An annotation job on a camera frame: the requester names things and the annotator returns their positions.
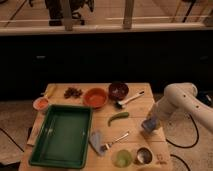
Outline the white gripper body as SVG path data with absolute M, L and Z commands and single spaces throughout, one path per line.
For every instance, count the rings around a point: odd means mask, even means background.
M 148 113 L 148 119 L 156 119 L 157 122 L 165 121 L 170 118 L 172 113 L 175 111 L 175 106 L 172 105 L 166 99 L 160 99 L 153 104 L 151 110 Z

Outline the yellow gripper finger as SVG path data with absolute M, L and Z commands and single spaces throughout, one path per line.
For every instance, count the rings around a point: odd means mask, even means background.
M 157 123 L 157 124 L 155 125 L 155 127 L 154 127 L 153 132 L 158 131 L 161 127 L 162 127 L 161 123 Z

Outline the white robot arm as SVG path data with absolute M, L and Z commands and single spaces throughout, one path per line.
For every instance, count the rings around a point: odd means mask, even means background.
M 213 108 L 199 101 L 198 90 L 193 83 L 173 83 L 164 89 L 163 97 L 155 102 L 142 127 L 148 133 L 157 130 L 160 122 L 167 120 L 175 110 L 191 114 L 201 125 L 213 133 Z

